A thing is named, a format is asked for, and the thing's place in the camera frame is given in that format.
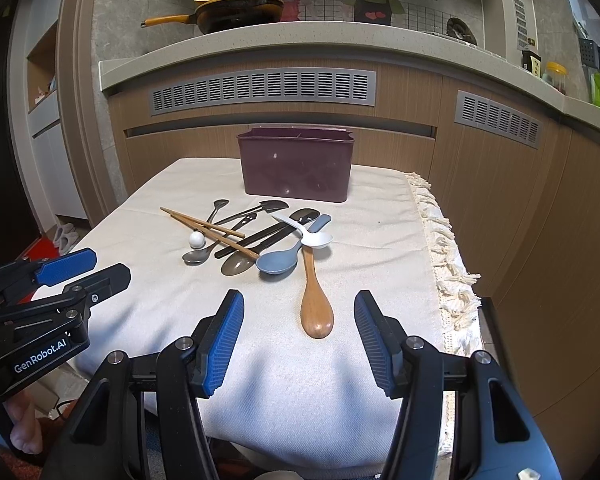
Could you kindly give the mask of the person's left hand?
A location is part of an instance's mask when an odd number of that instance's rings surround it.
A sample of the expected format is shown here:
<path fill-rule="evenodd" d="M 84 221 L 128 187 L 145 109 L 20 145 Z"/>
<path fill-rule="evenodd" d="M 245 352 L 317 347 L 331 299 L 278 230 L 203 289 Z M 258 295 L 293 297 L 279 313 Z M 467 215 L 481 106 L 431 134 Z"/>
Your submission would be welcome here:
<path fill-rule="evenodd" d="M 14 428 L 10 432 L 10 442 L 26 454 L 40 454 L 43 449 L 41 425 L 35 416 L 35 405 L 27 390 L 20 391 L 7 403 L 6 408 Z"/>

